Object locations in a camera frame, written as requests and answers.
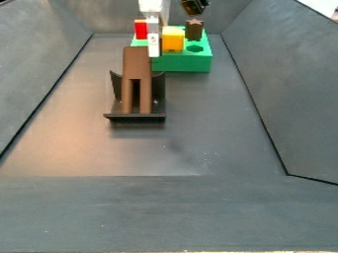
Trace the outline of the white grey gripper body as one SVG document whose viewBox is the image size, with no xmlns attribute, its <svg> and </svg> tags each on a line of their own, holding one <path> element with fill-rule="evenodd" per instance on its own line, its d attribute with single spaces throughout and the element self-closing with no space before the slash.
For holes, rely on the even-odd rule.
<svg viewBox="0 0 338 253">
<path fill-rule="evenodd" d="M 139 10 L 148 16 L 157 16 L 163 26 L 169 20 L 169 0 L 139 0 Z"/>
</svg>

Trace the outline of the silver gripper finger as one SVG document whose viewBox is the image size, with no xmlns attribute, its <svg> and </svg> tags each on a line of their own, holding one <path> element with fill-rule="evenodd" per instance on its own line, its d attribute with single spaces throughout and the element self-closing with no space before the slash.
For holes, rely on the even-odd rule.
<svg viewBox="0 0 338 253">
<path fill-rule="evenodd" d="M 157 15 L 149 15 L 147 17 L 148 26 L 148 55 L 149 57 L 160 56 L 160 19 Z"/>
</svg>

